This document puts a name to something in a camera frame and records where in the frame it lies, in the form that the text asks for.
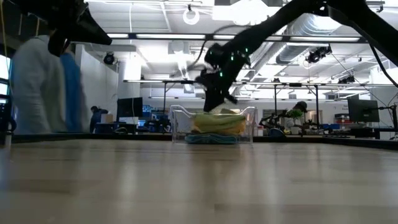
ceiling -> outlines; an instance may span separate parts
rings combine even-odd
[[[134,32],[134,33],[183,33],[183,34],[209,34],[214,30],[226,25],[236,23],[233,19],[214,20],[213,17],[218,16],[219,8],[214,7],[214,1],[202,1],[201,4],[192,3],[192,9],[198,11],[199,20],[196,24],[190,25],[184,21],[184,12],[187,10],[187,4],[181,2],[176,5],[174,1],[166,2],[150,2],[145,1],[123,1],[119,0],[118,3],[112,3],[112,0],[103,2],[102,0],[87,0],[90,4],[90,11],[97,23],[107,33],[121,33],[121,32]],[[264,14],[270,16],[275,11],[274,7],[262,7],[261,10]],[[240,10],[234,12],[236,16],[242,16]],[[398,7],[385,6],[384,11],[379,13],[384,20],[398,28]],[[187,14],[188,19],[194,17],[193,12]],[[228,29],[223,31],[225,34],[236,34],[243,28]],[[343,36],[359,36],[359,34],[350,27],[341,26],[334,30],[330,35],[343,35]],[[114,40],[113,45],[134,45],[141,53],[145,63],[142,66],[142,74],[147,77],[156,74],[167,74],[178,71],[178,63],[173,55],[169,54],[169,43],[171,40]],[[214,42],[208,42],[206,47],[209,47]],[[199,47],[202,41],[186,41],[190,47]],[[262,58],[267,54],[272,43],[264,44],[262,52],[257,51],[257,58]],[[333,55],[328,55],[315,65],[308,68],[308,64],[303,62],[305,52],[302,56],[297,57],[294,62],[283,66],[280,71],[277,69],[275,72],[275,65],[267,65],[261,63],[256,66],[254,71],[256,77],[251,77],[251,80],[256,82],[269,82],[275,76],[280,78],[282,82],[332,82],[336,83],[338,77],[346,74],[346,69],[354,70],[354,75],[360,82],[366,82],[369,79],[369,69],[377,65],[374,56],[368,44],[331,44]],[[130,52],[122,51],[115,52],[120,60],[127,58]],[[189,64],[195,57],[195,54],[187,55],[184,58],[184,63]],[[391,64],[382,58],[386,66]],[[199,75],[199,71],[194,71],[189,74],[189,78],[194,78]]]

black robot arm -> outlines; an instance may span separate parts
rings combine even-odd
[[[59,56],[71,41],[110,45],[112,39],[95,22],[83,0],[8,0],[25,14],[33,14],[56,28],[49,42]]]
[[[204,110],[210,111],[224,103],[224,98],[236,103],[228,90],[243,65],[250,64],[249,55],[269,36],[304,13],[330,16],[335,21],[352,27],[398,65],[398,45],[390,42],[398,38],[398,31],[372,12],[365,0],[292,0],[272,17],[240,32],[223,46],[215,44],[209,48],[205,61],[213,67],[213,71],[202,72],[197,78],[206,88]]]

